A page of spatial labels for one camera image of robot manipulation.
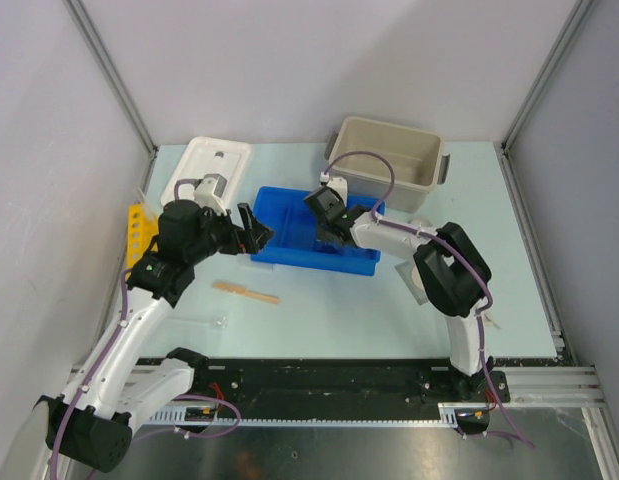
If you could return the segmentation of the clear glass test tube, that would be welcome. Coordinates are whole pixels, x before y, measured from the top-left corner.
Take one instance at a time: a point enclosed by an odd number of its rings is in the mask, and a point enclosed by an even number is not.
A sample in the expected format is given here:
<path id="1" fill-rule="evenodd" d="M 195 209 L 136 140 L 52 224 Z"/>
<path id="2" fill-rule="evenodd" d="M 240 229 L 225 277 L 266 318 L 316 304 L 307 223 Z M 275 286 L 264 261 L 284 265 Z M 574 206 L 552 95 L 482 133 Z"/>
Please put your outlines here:
<path id="1" fill-rule="evenodd" d="M 147 219 L 156 220 L 158 218 L 159 210 L 155 207 L 154 203 L 147 197 L 141 188 L 135 189 L 135 196 L 138 204 L 141 206 L 143 215 Z"/>

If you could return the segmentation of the white evaporating dish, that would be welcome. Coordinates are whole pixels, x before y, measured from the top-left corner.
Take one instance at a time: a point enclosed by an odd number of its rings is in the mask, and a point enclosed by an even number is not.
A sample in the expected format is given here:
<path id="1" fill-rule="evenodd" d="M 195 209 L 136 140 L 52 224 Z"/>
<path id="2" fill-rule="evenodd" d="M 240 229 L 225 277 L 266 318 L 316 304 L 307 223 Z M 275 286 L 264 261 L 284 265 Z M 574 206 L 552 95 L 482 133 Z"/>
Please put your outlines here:
<path id="1" fill-rule="evenodd" d="M 432 223 L 423 217 L 415 217 L 410 221 L 410 224 L 416 227 L 431 227 Z"/>

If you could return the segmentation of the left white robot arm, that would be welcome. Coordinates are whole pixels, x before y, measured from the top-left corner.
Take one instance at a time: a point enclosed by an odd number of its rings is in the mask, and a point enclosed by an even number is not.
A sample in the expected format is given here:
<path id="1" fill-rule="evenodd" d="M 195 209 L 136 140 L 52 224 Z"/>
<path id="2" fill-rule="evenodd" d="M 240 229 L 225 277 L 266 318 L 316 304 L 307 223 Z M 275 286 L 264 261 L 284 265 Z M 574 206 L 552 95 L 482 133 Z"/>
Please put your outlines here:
<path id="1" fill-rule="evenodd" d="M 113 470 L 142 425 L 164 405 L 184 395 L 196 400 L 210 387 L 210 376 L 197 366 L 204 356 L 178 350 L 145 380 L 126 381 L 143 345 L 172 313 L 195 278 L 195 268 L 215 254 L 260 252 L 274 232 L 241 203 L 240 225 L 193 200 L 167 203 L 158 232 L 142 257 L 120 279 L 122 304 L 83 367 L 48 408 L 46 444 L 51 450 L 49 476 L 58 476 L 61 456 L 100 472 Z"/>

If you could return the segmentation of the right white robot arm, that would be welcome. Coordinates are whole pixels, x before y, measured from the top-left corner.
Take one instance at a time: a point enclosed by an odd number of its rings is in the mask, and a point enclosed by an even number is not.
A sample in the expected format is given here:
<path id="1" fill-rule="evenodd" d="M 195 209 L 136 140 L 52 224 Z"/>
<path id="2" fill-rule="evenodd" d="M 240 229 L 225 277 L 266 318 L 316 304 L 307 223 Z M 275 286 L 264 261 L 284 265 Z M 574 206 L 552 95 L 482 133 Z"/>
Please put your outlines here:
<path id="1" fill-rule="evenodd" d="M 378 250 L 403 259 L 413 281 L 441 312 L 450 341 L 450 388 L 473 401 L 492 386 L 483 313 L 493 305 L 492 273 L 463 228 L 453 222 L 433 229 L 390 220 L 374 208 L 348 208 L 324 185 L 304 198 L 326 237 L 344 246 Z"/>

